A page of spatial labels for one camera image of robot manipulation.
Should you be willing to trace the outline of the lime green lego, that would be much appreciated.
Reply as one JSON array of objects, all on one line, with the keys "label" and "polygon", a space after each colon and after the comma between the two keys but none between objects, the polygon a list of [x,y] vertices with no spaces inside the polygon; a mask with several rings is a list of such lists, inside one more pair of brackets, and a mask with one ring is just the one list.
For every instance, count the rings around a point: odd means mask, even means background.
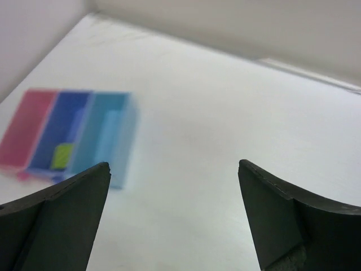
[{"label": "lime green lego", "polygon": [[61,143],[55,147],[50,167],[52,170],[61,170],[67,167],[72,156],[73,146],[72,143]]}]

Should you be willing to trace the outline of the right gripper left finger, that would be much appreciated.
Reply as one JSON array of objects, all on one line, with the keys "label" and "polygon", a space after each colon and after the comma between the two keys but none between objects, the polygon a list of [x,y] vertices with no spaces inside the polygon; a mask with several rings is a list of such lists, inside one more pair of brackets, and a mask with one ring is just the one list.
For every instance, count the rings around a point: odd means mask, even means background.
[{"label": "right gripper left finger", "polygon": [[1,270],[86,270],[111,180],[107,162],[1,205]]}]

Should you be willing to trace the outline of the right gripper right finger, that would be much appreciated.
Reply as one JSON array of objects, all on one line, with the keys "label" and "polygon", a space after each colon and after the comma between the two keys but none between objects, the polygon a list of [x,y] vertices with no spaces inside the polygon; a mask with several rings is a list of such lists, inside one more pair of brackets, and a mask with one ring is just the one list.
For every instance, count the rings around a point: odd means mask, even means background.
[{"label": "right gripper right finger", "polygon": [[309,192],[245,159],[238,176],[261,270],[360,270],[360,207]]}]

